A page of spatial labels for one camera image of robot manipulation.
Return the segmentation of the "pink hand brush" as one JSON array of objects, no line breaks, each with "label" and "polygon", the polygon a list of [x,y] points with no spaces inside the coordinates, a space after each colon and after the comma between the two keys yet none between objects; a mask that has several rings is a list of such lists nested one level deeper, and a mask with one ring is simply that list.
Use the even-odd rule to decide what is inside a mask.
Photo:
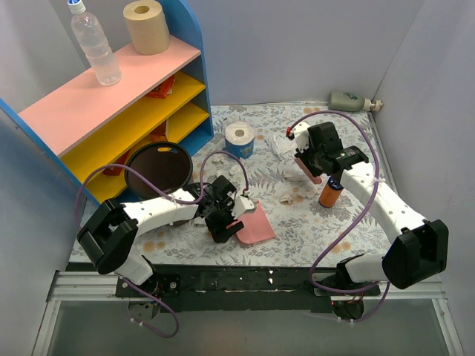
[{"label": "pink hand brush", "polygon": [[320,185],[322,183],[322,178],[320,176],[314,177],[310,170],[305,166],[304,162],[301,160],[299,157],[294,157],[295,163],[298,165],[298,167],[304,172],[304,174],[309,178],[309,180],[314,184],[314,185]]}]

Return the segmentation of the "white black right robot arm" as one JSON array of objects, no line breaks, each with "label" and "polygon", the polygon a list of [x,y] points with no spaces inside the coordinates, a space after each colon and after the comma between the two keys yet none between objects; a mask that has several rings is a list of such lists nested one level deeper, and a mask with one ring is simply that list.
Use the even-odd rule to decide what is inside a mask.
[{"label": "white black right robot arm", "polygon": [[360,254],[342,260],[332,276],[317,284],[334,293],[354,294],[371,283],[389,282],[406,289],[447,267],[449,230],[406,204],[385,182],[367,155],[356,146],[345,148],[331,122],[298,123],[287,131],[297,144],[295,158],[312,178],[326,174],[348,190],[383,229],[390,247],[384,254]]}]

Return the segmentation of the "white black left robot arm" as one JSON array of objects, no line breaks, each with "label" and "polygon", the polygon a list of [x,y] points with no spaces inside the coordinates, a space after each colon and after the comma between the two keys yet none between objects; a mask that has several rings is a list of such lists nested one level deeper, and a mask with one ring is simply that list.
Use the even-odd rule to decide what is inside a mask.
[{"label": "white black left robot arm", "polygon": [[137,237],[165,225],[204,219],[216,243],[225,243],[244,228],[238,218],[255,211],[255,203],[223,175],[200,187],[188,184],[171,194],[140,202],[105,200],[76,236],[99,274],[115,273],[132,282],[143,297],[158,287],[152,264],[135,254]]}]

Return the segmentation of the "pink dustpan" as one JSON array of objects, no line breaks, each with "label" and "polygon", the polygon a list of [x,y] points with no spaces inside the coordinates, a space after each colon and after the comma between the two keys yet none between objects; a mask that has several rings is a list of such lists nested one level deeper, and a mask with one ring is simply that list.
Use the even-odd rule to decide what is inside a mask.
[{"label": "pink dustpan", "polygon": [[235,236],[237,241],[244,245],[254,245],[276,237],[260,202],[256,201],[255,204],[254,212],[243,214],[237,219],[243,223],[243,228],[235,233]]}]

